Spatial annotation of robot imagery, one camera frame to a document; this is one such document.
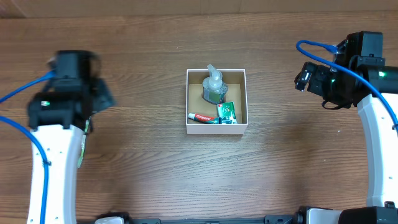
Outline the clear pump soap bottle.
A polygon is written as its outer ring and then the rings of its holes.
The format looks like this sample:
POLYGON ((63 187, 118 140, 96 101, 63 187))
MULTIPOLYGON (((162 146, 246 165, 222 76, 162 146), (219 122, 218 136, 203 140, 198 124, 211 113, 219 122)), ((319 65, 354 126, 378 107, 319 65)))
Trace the clear pump soap bottle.
POLYGON ((203 94, 205 101, 217 105, 226 101, 228 86, 223 81, 223 74, 217 70, 212 64, 207 65, 209 76, 202 82, 203 94))

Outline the green Dettol soap bar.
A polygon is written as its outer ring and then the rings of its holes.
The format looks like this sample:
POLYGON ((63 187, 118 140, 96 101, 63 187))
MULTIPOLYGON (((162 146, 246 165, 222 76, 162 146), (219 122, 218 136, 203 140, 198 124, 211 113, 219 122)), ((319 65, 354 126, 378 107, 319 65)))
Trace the green Dettol soap bar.
POLYGON ((236 113, 233 102, 217 104, 217 113, 220 124, 236 124, 236 113))

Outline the white cardboard box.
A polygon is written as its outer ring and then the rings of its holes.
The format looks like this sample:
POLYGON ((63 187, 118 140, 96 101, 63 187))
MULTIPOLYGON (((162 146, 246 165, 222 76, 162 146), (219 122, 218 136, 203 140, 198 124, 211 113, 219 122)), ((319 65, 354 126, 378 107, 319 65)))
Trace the white cardboard box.
POLYGON ((249 124, 244 69, 188 69, 188 134, 244 134, 249 124))

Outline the green white toothbrush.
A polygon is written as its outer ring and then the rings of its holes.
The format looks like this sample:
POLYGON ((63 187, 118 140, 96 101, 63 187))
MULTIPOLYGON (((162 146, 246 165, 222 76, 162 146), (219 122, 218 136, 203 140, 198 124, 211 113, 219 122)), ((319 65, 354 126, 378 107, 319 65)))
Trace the green white toothbrush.
POLYGON ((91 131, 91 117, 89 117, 85 122, 84 135, 83 135, 82 141, 81 141, 81 152, 80 152, 80 156, 78 158, 78 168, 81 167, 83 160, 84 160, 86 139, 87 139, 87 136, 90 134, 90 131, 91 131))

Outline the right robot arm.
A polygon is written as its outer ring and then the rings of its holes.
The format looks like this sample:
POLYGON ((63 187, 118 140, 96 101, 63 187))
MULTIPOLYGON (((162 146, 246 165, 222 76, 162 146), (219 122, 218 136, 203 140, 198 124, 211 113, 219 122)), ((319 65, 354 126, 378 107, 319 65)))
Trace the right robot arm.
POLYGON ((295 88, 323 98, 334 110, 357 108, 368 159, 368 194, 361 208, 302 206, 287 223, 397 223, 397 67, 382 56, 383 34, 360 31, 337 45, 300 40, 310 58, 295 88))

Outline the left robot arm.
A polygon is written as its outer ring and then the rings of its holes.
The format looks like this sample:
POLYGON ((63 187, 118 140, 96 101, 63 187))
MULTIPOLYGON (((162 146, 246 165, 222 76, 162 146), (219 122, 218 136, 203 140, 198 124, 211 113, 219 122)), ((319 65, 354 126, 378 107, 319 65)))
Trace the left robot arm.
POLYGON ((28 223, 75 223, 76 177, 93 130, 92 117, 115 104, 100 78, 99 57, 87 50, 60 50, 55 75, 28 104, 32 181, 28 223))

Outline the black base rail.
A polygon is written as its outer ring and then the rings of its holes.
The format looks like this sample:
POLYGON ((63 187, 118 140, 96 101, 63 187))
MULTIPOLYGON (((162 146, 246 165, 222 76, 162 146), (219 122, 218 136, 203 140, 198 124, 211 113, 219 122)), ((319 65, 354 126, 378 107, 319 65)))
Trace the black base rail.
POLYGON ((300 207, 293 215, 265 215, 261 218, 203 218, 183 220, 161 220, 159 218, 132 218, 128 212, 110 212, 94 220, 77 223, 130 223, 130 224, 309 224, 339 222, 341 211, 319 207, 300 207))

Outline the green toothpaste tube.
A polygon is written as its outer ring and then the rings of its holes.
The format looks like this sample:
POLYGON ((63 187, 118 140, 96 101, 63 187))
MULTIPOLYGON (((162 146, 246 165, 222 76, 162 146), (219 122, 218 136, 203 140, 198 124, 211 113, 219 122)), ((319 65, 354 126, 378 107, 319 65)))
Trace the green toothpaste tube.
POLYGON ((203 123, 203 124, 219 124, 220 123, 220 120, 218 117, 207 116, 207 115, 197 114, 197 113, 189 113, 188 119, 191 119, 196 122, 203 123))

